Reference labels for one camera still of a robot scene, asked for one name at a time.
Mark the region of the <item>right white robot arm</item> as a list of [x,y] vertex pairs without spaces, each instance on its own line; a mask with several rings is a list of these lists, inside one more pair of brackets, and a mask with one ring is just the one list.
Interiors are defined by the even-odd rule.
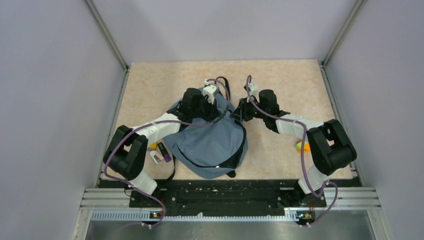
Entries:
[[299,189],[293,192],[297,205],[307,206],[314,197],[320,198],[330,184],[330,176],[357,159],[357,151],[338,120],[301,119],[280,110],[273,90],[245,90],[247,97],[240,99],[233,113],[236,120],[261,119],[269,130],[300,139],[303,177],[297,182]]

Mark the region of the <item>blue grey backpack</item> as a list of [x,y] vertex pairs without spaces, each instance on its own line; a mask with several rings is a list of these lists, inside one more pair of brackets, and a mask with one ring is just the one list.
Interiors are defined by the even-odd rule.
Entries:
[[231,113],[229,82],[219,76],[216,81],[219,93],[215,96],[221,116],[210,126],[201,118],[193,119],[195,126],[181,126],[177,133],[163,138],[172,156],[196,175],[204,179],[221,176],[234,178],[248,150],[247,131],[235,121]]

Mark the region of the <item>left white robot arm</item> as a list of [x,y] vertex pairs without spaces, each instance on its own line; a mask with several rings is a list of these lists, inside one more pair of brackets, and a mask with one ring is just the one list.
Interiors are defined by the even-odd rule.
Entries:
[[149,207],[160,202],[158,184],[144,170],[147,148],[166,136],[178,133],[182,126],[195,126],[193,119],[203,118],[209,127],[218,118],[215,84],[202,89],[188,88],[182,100],[159,118],[134,128],[121,125],[115,131],[103,157],[104,174],[108,169],[121,175],[120,181],[141,192],[141,200]]

